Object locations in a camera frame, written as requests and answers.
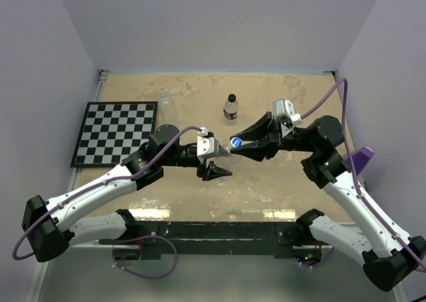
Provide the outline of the blue bottle cap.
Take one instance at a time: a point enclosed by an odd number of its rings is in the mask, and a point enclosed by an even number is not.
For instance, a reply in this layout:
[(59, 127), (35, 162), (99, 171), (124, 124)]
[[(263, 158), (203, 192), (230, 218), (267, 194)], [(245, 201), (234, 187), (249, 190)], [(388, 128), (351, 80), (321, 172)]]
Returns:
[(229, 149), (239, 148), (243, 145), (243, 141), (239, 137), (233, 137), (229, 141)]

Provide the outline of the small clear plastic bottle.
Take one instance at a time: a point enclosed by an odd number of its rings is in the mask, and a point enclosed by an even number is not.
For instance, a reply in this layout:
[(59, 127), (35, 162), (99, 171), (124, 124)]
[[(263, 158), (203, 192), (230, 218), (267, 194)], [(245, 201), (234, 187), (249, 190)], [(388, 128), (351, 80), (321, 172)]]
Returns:
[(223, 113), (226, 119), (235, 120), (238, 115), (239, 103), (236, 97), (235, 102), (228, 102), (228, 98), (224, 103)]

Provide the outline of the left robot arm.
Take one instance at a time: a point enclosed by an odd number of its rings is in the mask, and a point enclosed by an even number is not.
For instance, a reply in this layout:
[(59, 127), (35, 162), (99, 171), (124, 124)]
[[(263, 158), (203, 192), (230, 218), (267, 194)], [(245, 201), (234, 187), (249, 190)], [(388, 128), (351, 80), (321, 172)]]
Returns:
[(38, 262), (50, 261), (64, 253), (83, 234), (97, 233), (98, 226), (80, 226), (81, 220), (101, 206), (141, 190), (161, 179), (165, 166), (195, 168), (203, 181), (231, 176), (232, 172), (215, 165), (213, 159), (223, 151), (214, 134), (206, 128), (193, 128), (195, 142), (180, 145), (180, 137), (191, 130), (174, 125), (160, 126), (137, 151), (103, 176), (66, 194), (44, 200), (30, 198), (23, 215), (23, 239)]

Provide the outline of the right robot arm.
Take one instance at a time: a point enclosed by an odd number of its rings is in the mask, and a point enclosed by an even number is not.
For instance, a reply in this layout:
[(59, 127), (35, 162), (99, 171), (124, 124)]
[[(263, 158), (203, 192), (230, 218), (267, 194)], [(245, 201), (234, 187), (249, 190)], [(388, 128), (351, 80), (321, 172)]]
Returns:
[(398, 226), (361, 186), (350, 161), (337, 151), (345, 141), (337, 118), (322, 116), (307, 128), (289, 129), (267, 112), (235, 136), (244, 143), (231, 152), (259, 162), (280, 150), (309, 152), (310, 157), (302, 160), (306, 176), (361, 230), (355, 233), (310, 210), (297, 220), (296, 235), (302, 243), (318, 240), (332, 245), (360, 264), (367, 278), (385, 292), (422, 265), (425, 239)]

